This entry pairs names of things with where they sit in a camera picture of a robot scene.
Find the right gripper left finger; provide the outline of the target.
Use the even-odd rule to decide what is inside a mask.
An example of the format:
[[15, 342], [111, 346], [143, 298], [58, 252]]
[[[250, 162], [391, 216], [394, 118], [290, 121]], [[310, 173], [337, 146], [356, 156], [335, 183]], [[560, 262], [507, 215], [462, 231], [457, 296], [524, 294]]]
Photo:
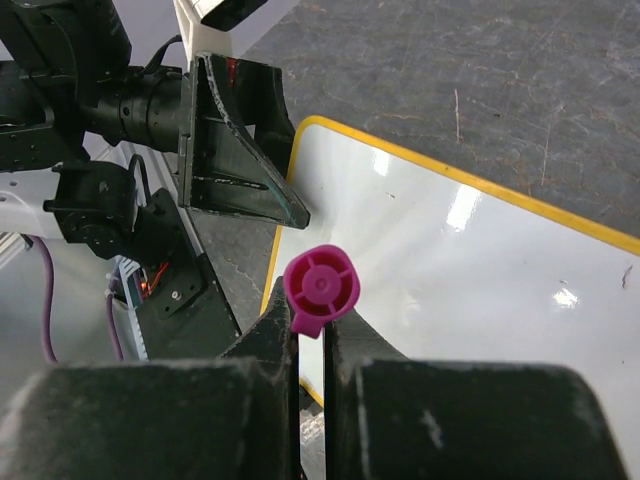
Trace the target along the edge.
[[276, 282], [221, 356], [57, 367], [1, 422], [5, 479], [296, 479], [298, 343]]

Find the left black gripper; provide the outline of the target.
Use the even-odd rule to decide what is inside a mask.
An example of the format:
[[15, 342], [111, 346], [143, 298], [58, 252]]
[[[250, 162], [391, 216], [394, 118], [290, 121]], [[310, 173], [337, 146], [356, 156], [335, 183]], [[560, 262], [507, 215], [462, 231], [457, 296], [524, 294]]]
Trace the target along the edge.
[[181, 81], [180, 206], [306, 228], [310, 213], [286, 179], [294, 137], [280, 69], [196, 54]]

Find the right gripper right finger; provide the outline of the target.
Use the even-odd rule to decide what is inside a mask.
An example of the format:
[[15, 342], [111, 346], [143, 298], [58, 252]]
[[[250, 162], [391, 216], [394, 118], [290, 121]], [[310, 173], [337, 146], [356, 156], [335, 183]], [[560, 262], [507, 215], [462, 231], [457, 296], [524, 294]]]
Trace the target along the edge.
[[412, 360], [358, 313], [324, 331], [331, 479], [623, 479], [601, 406], [571, 369]]

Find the magenta marker cap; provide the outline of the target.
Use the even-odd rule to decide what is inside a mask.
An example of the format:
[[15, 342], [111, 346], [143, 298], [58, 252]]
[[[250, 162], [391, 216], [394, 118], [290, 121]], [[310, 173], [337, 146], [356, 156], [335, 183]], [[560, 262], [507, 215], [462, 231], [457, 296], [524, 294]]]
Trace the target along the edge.
[[361, 291], [349, 256], [331, 244], [314, 247], [291, 260], [284, 271], [283, 286], [294, 312], [291, 330], [313, 339], [326, 324], [352, 310]]

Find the yellow framed whiteboard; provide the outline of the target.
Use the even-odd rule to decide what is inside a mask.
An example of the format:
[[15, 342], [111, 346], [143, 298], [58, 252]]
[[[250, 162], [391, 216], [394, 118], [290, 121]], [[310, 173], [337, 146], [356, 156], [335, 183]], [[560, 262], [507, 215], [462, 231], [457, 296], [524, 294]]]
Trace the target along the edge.
[[336, 121], [312, 116], [289, 181], [311, 213], [276, 232], [267, 278], [333, 244], [359, 313], [419, 359], [570, 367], [611, 416], [639, 409], [639, 241]]

